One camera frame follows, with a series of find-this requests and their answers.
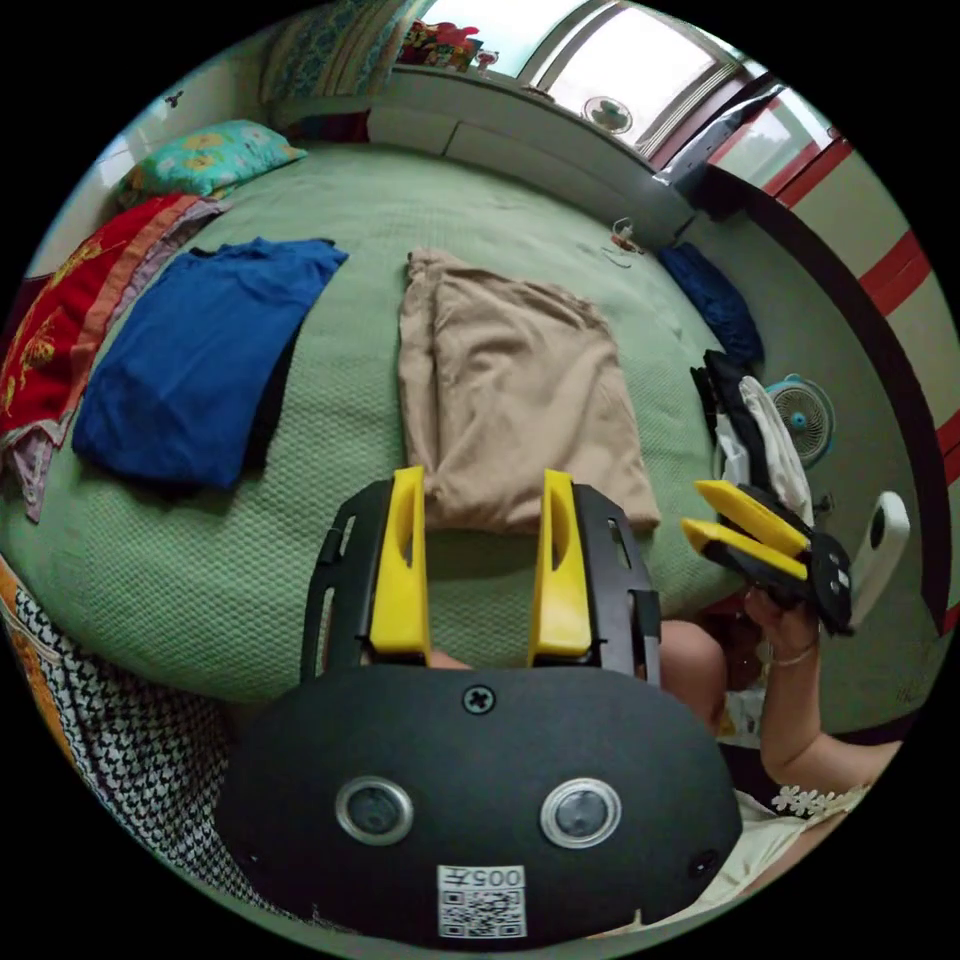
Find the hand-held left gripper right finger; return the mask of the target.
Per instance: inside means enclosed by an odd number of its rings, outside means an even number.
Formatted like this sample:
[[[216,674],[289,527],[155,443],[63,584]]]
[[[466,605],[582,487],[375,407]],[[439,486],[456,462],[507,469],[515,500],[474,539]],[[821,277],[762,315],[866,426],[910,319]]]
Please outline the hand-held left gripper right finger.
[[[569,474],[544,472],[530,654],[587,654],[592,646],[589,591],[574,485]]]

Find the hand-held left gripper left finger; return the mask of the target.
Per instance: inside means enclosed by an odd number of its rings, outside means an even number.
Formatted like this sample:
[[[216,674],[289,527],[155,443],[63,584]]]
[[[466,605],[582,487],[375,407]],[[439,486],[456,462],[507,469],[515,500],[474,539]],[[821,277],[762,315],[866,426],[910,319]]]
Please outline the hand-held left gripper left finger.
[[[371,615],[375,650],[429,650],[424,468],[393,475]]]

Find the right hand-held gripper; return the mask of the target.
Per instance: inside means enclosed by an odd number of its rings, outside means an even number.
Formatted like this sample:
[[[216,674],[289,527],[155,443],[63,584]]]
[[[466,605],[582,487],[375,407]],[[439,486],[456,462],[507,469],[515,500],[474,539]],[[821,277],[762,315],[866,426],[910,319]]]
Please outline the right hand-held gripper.
[[[766,591],[785,610],[806,606],[829,634],[853,634],[851,561],[839,541],[759,487],[724,480],[699,480],[694,487],[730,527],[684,518],[695,552]]]

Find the person's right hand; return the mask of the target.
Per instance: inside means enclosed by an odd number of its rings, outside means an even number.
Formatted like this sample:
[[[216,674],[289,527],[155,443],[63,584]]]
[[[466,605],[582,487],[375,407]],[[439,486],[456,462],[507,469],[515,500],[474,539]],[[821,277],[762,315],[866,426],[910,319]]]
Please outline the person's right hand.
[[[766,591],[752,587],[744,609],[761,632],[772,666],[794,666],[817,652],[820,624],[806,606],[785,610]]]

